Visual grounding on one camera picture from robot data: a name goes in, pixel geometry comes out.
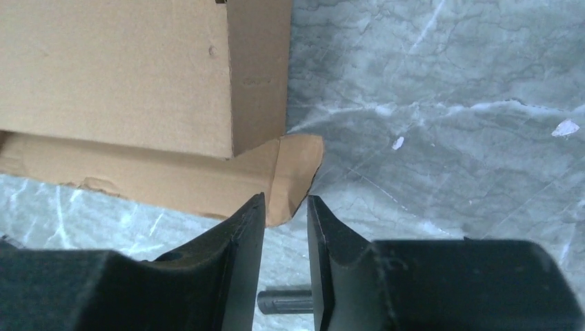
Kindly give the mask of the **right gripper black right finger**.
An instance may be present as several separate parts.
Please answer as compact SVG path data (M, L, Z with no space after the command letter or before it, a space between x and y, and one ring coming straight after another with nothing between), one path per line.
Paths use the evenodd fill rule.
M532 241L369 241L307 200L317 330L583 330L553 258Z

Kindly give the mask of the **brown cardboard box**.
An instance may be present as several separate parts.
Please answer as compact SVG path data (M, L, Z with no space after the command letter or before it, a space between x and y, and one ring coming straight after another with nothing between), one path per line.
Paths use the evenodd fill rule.
M324 141L286 134L290 1L2 1L1 171L289 221Z

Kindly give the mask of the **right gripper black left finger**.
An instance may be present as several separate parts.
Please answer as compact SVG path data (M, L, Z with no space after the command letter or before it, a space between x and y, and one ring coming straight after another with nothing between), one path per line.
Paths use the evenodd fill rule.
M2 330L250 330L265 196L153 261L1 243Z

